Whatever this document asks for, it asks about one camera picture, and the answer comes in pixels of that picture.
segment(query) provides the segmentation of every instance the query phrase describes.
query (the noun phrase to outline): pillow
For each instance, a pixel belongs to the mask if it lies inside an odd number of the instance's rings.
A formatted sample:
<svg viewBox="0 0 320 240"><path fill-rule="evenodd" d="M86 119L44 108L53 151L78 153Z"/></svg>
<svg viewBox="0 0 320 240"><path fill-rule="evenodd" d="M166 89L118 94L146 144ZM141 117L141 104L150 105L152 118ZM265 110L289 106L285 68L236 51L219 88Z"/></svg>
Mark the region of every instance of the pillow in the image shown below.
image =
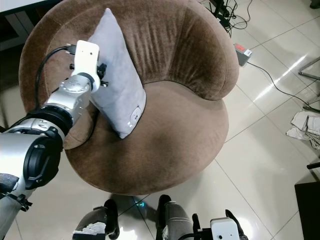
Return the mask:
<svg viewBox="0 0 320 240"><path fill-rule="evenodd" d="M146 92L128 53L122 31L107 8L88 42L100 48L99 63L106 64L104 82L91 101L105 116L120 138L129 135L146 105Z"/></svg>

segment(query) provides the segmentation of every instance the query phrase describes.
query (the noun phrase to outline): cable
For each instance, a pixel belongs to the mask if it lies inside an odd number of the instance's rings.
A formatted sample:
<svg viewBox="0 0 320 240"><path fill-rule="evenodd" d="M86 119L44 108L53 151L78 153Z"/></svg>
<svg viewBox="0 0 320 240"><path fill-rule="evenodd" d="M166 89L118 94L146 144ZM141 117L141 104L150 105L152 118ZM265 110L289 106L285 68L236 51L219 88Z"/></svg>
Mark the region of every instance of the cable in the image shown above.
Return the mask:
<svg viewBox="0 0 320 240"><path fill-rule="evenodd" d="M294 97L294 98L296 98L296 99L299 99L301 102L303 102L303 103L304 103L305 105L307 105L309 108L311 108L312 110L316 111L317 113L320 113L320 110L319 110L319 109L316 109L316 108L311 107L307 102L303 101L300 97L297 97L297 96L295 96L295 95L292 95L292 94L290 94L290 93L287 93L287 92L284 92L284 91L280 90L280 89L276 86L273 78L272 78L271 75L267 72L267 70L263 69L263 68L260 67L260 66L254 65L254 64L251 63L251 62L248 62L248 61L247 61L247 63L250 64L250 65L252 65L252 66L254 66L254 67L256 67L256 68L258 68L258 69L261 69L262 71L264 71L264 72L269 76L269 78L271 79L272 84L273 84L273 86L275 87L275 89L277 89L279 92L281 92L281 93L283 93L283 94L286 94L286 95L288 95L288 96Z"/></svg>
<svg viewBox="0 0 320 240"><path fill-rule="evenodd" d="M194 233L188 233L188 234L181 236L178 240L184 240L184 239L193 238L193 237L195 237Z"/></svg>
<svg viewBox="0 0 320 240"><path fill-rule="evenodd" d="M35 77L35 88L34 88L34 97L35 97L35 109L38 109L39 106L40 106L40 103L39 103L39 83L40 83L40 78L41 78L41 73L42 73L42 70L46 64L46 62L48 61L48 59L55 53L61 51L61 50L67 50L68 49L68 46L61 46L61 47L58 47L54 50L52 50L47 56L45 56L45 58L42 60L39 68L38 68L38 71L36 73L36 77Z"/></svg>
<svg viewBox="0 0 320 240"><path fill-rule="evenodd" d="M236 9L238 8L238 3L236 2L236 0L234 0L234 2L235 2L235 8L234 8L234 10L236 10ZM234 11L232 11L231 17L232 17L233 19L242 18L243 21L237 22L237 23L235 23L234 25L231 24L231 28L235 28L235 29L239 29L239 30L242 30L242 29L247 28L248 22L250 22L250 20L251 20L251 15L250 15L250 13L249 13L249 7L250 7L250 5L251 5L252 2L253 2L253 0L251 0L251 1L249 2L248 6L247 6L247 8L246 8L246 11L247 11L248 16L249 16L249 19L248 19L248 20L245 20L242 16L239 16L239 15L234 14ZM236 25L243 24L243 23L245 23L245 27L236 27Z"/></svg>
<svg viewBox="0 0 320 240"><path fill-rule="evenodd" d="M16 121L14 124L12 124L8 129L11 129L17 125L19 125L22 121L26 120L27 119L27 116L24 116L23 118L19 119L18 121Z"/></svg>
<svg viewBox="0 0 320 240"><path fill-rule="evenodd" d="M232 27L230 27L228 34L229 34L230 38L232 38Z"/></svg>

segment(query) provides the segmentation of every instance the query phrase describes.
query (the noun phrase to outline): round armchair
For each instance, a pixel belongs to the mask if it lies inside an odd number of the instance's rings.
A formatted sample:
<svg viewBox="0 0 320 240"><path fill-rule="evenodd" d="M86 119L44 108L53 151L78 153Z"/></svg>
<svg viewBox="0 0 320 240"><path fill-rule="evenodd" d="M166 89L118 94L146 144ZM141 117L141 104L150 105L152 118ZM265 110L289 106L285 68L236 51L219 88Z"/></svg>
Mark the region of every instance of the round armchair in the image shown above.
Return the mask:
<svg viewBox="0 0 320 240"><path fill-rule="evenodd" d="M62 1L23 48L24 107L35 107L35 76L43 58L66 43L88 40L106 8L121 27L146 107L133 132L120 139L91 104L66 137L68 160L83 180L111 193L142 195L176 186L208 166L223 146L228 114L222 98L239 74L228 34L197 1ZM72 62L64 52L49 59L39 86L41 103L70 76Z"/></svg>

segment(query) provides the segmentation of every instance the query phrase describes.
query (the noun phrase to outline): tile floor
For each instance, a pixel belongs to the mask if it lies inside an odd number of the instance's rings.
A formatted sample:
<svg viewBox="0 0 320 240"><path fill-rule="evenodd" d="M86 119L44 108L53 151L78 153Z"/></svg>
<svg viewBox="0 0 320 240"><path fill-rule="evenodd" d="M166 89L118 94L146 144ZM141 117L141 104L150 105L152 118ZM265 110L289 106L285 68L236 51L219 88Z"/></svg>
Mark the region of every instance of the tile floor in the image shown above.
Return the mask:
<svg viewBox="0 0 320 240"><path fill-rule="evenodd" d="M238 0L236 14L248 19L249 2ZM207 0L202 4L208 7ZM320 56L320 9L309 4L253 0L248 27L232 30L234 43L252 49L250 62L266 69L279 88L305 101L320 95L319 82L297 74ZM308 71L320 76L320 62ZM17 96L18 87L1 94L9 124L25 114L21 101L14 101ZM302 103L275 90L264 72L248 64L240 68L237 85L224 100L230 122L226 143L196 177L163 192L118 196L82 181L63 154L58 175L31 196L31 210L18 214L6 240L69 240L82 216L108 198L119 207L120 240L152 240L161 194L169 194L189 216L198 213L203 227L230 209L250 240L302 240L294 184L314 181L306 165L320 156L309 142L286 136Z"/></svg>

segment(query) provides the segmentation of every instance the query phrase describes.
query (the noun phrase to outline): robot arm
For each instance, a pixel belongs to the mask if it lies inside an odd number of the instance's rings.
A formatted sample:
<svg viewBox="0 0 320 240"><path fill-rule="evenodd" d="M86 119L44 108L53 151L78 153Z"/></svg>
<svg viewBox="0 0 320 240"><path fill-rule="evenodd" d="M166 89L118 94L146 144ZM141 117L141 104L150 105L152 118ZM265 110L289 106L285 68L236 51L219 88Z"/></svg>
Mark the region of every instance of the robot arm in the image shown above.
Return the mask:
<svg viewBox="0 0 320 240"><path fill-rule="evenodd" d="M32 192L56 176L65 137L100 87L98 55L98 45L79 40L71 77L41 108L0 134L1 240L19 210L32 205L28 201Z"/></svg>

